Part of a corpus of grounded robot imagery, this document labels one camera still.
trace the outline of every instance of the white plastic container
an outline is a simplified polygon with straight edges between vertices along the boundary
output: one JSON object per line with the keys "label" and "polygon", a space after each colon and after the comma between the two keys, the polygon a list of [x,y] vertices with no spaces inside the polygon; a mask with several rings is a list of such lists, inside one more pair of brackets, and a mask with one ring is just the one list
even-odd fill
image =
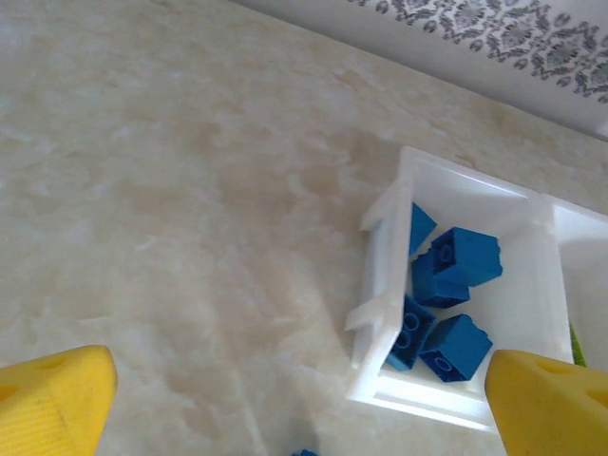
{"label": "white plastic container", "polygon": [[[438,226],[408,258],[413,201]],[[439,319],[469,314],[494,343],[470,381],[445,384],[421,360],[406,372],[385,361],[411,291],[409,262],[452,226],[496,236],[503,275],[472,288],[467,303],[433,310]],[[484,393],[491,354],[515,349],[572,362],[569,314],[590,367],[608,370],[607,217],[405,147],[397,179],[361,229],[370,239],[360,305],[346,323],[356,330],[349,398],[496,431]]]}

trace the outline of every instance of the beige marble surface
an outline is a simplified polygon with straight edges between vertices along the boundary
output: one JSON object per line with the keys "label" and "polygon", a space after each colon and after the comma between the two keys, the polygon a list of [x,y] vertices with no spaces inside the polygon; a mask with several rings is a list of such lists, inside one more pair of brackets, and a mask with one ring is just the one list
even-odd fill
{"label": "beige marble surface", "polygon": [[503,454],[344,399],[410,144],[608,213],[608,145],[212,0],[0,4],[0,362],[101,343],[99,454]]}

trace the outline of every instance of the marble countertop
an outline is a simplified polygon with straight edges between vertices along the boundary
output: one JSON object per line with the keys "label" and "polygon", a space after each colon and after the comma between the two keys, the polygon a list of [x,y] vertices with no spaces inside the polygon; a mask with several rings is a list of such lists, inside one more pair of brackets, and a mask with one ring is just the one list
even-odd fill
{"label": "marble countertop", "polygon": [[233,4],[0,7],[0,362],[106,344],[99,454],[504,454],[344,398],[409,144],[608,213],[608,144]]}

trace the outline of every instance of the patterned border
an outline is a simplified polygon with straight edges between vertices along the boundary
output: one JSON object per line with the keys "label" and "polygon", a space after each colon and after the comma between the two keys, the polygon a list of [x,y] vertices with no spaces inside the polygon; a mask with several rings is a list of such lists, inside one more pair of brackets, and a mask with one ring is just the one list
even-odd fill
{"label": "patterned border", "polygon": [[572,86],[585,98],[599,95],[608,104],[608,34],[587,22],[570,26],[570,14],[550,19],[551,6],[540,0],[347,0],[388,12],[409,26],[438,30],[444,40],[466,44],[487,57],[529,68],[530,74],[559,87]]}

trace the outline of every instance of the small blue piece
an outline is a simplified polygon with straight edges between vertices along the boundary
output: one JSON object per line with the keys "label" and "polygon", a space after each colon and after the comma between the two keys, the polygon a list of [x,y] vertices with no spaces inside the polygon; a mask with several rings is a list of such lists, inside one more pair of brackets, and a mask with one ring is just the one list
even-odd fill
{"label": "small blue piece", "polygon": [[411,227],[409,229],[409,254],[413,255],[428,235],[437,226],[435,220],[428,216],[415,202],[411,205]]}
{"label": "small blue piece", "polygon": [[465,284],[441,280],[433,274],[433,259],[433,252],[429,251],[411,263],[414,299],[423,306],[442,309],[468,301],[470,294]]}
{"label": "small blue piece", "polygon": [[455,227],[432,241],[431,252],[440,280],[476,287],[503,273],[501,248],[493,236]]}
{"label": "small blue piece", "polygon": [[420,358],[444,382],[470,380],[492,347],[487,334],[470,316],[460,314],[439,322]]}
{"label": "small blue piece", "polygon": [[409,371],[416,362],[434,322],[435,315],[406,295],[401,332],[390,350],[387,363],[398,371]]}

